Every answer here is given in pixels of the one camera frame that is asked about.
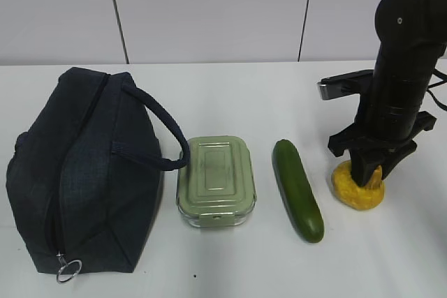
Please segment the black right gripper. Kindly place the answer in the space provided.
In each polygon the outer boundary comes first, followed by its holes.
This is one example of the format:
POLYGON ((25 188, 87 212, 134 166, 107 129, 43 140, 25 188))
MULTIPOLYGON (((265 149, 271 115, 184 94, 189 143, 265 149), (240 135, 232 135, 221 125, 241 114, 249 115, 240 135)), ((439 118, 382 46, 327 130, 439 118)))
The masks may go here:
POLYGON ((379 165, 382 168, 382 176, 387 177, 402 160, 416 150, 415 147, 403 146, 410 143, 420 132, 432 130, 435 123, 436 118, 429 112, 419 112, 413 128, 403 140, 393 140, 389 136, 382 139, 370 135, 359 124, 353 123, 339 133, 331 135, 328 148, 336 157, 351 149, 351 177, 359 187, 363 187, 379 165), (386 154, 383 162, 383 154, 373 150, 396 148, 399 149, 386 154))

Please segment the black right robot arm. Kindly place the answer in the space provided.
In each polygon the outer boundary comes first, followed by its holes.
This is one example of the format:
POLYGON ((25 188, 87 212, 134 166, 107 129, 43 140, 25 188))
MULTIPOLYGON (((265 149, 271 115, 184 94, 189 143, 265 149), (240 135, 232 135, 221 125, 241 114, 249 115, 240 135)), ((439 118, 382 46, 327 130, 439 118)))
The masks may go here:
POLYGON ((354 122, 330 136, 329 150, 351 159, 351 177, 364 187, 377 167, 387 177, 436 122, 421 111, 436 64, 446 51, 446 0, 381 0, 374 24, 381 42, 374 69, 322 79, 323 100, 358 94, 354 122))

